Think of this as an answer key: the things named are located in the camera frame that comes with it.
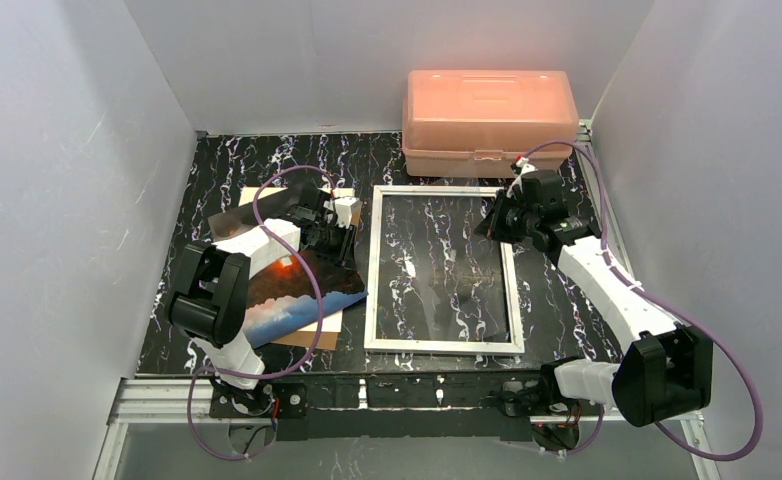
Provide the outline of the sunset landscape photo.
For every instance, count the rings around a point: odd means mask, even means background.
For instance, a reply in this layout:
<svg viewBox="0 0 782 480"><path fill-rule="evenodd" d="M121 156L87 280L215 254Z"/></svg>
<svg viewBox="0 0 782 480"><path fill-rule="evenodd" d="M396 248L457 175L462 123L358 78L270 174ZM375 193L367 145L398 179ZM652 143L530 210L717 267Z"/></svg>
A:
<svg viewBox="0 0 782 480"><path fill-rule="evenodd" d="M334 349L343 312L364 300L367 287L354 265L335 265L299 247L300 229L284 216L296 187L243 189L238 207L208 220L216 247L250 260L242 332L250 344ZM330 190L355 196L350 188Z"/></svg>

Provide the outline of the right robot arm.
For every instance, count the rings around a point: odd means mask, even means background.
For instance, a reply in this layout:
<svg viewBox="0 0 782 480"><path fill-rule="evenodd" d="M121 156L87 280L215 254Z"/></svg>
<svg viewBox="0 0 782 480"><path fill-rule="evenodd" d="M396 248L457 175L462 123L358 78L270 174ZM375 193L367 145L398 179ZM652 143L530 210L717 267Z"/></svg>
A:
<svg viewBox="0 0 782 480"><path fill-rule="evenodd" d="M588 222L569 214L557 173L539 170L525 157L511 169L514 181L498 191L476 234L507 244L530 241L582 290L623 351L618 364L569 357L542 366L534 399L615 407L636 427L706 407L713 367L709 338L641 298L634 281L614 275L616 259Z"/></svg>

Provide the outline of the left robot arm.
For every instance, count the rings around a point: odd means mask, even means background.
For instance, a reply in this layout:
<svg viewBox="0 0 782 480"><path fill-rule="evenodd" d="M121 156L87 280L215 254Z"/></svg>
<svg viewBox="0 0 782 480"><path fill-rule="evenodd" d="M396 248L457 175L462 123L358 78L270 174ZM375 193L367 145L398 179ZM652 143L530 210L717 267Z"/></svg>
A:
<svg viewBox="0 0 782 480"><path fill-rule="evenodd" d="M255 389L265 371L257 348L338 326L366 298L353 253L362 207L349 189L300 185L210 217L213 240L186 245L165 316L227 385Z"/></svg>

